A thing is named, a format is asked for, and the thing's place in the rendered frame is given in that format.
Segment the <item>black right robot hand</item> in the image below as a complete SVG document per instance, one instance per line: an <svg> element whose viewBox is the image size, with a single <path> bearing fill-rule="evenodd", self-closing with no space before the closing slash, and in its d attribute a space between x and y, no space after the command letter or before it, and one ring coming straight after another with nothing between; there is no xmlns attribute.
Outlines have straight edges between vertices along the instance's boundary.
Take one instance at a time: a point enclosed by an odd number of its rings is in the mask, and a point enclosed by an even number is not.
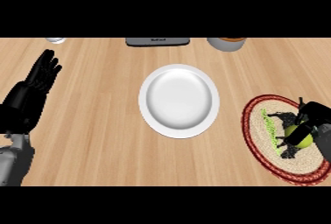
<svg viewBox="0 0 331 224"><path fill-rule="evenodd" d="M300 144L315 128L327 123L331 124L331 108L315 101L303 102L303 98L299 98L299 101L299 113L294 119L297 128L284 139L291 145Z"/></svg>

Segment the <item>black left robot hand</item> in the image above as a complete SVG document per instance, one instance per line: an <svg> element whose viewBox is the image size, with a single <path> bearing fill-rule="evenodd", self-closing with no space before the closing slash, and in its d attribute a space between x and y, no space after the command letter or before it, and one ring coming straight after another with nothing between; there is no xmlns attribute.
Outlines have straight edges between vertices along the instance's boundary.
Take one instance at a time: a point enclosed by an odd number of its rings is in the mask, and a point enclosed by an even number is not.
<svg viewBox="0 0 331 224"><path fill-rule="evenodd" d="M46 49L0 103L0 134L28 134L37 126L61 69L55 51Z"/></svg>

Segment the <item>green pear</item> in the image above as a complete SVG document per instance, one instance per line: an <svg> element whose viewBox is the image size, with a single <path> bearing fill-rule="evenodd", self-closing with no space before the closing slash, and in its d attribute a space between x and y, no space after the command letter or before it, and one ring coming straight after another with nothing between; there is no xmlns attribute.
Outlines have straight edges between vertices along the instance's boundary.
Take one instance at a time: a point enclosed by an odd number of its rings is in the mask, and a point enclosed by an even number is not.
<svg viewBox="0 0 331 224"><path fill-rule="evenodd" d="M310 132L312 129L306 125L291 125L284 130L285 142L299 149L306 148L313 142Z"/></svg>

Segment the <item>round woven red-rimmed placemat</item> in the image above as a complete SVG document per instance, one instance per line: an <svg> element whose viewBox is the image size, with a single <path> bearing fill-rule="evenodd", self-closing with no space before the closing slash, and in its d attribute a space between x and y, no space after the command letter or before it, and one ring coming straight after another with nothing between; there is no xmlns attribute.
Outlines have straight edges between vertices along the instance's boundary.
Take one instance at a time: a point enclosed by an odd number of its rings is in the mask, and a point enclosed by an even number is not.
<svg viewBox="0 0 331 224"><path fill-rule="evenodd" d="M256 96L242 109L242 137L254 158L285 182L313 186L331 175L331 164L312 143L297 149L284 144L285 129L294 125L299 104L275 94Z"/></svg>

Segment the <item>white plate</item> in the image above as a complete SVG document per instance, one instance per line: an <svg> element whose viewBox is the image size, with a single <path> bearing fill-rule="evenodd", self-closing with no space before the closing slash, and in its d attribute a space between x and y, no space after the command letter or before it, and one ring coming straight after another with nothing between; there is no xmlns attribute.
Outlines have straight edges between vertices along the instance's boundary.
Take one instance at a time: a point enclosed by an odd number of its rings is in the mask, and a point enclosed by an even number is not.
<svg viewBox="0 0 331 224"><path fill-rule="evenodd" d="M160 67L139 88L139 112L166 137L197 137L213 125L220 96L202 70L183 64Z"/></svg>

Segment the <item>grey pot with brown contents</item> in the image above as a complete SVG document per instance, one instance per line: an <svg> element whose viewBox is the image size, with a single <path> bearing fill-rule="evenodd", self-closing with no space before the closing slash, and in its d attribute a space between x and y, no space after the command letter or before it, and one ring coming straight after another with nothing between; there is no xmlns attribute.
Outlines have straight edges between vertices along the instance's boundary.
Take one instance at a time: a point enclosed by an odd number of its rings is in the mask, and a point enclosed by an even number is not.
<svg viewBox="0 0 331 224"><path fill-rule="evenodd" d="M245 38L207 38L210 45L223 52L238 51L245 42Z"/></svg>

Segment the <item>grey flat appliance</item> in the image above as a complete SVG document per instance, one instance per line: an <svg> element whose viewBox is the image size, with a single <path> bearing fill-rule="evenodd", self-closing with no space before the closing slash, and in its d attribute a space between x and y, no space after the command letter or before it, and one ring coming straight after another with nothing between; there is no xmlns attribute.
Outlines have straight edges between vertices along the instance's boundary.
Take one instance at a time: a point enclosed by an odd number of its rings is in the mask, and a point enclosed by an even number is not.
<svg viewBox="0 0 331 224"><path fill-rule="evenodd" d="M185 46L189 43L189 38L126 38L126 44L135 47Z"/></svg>

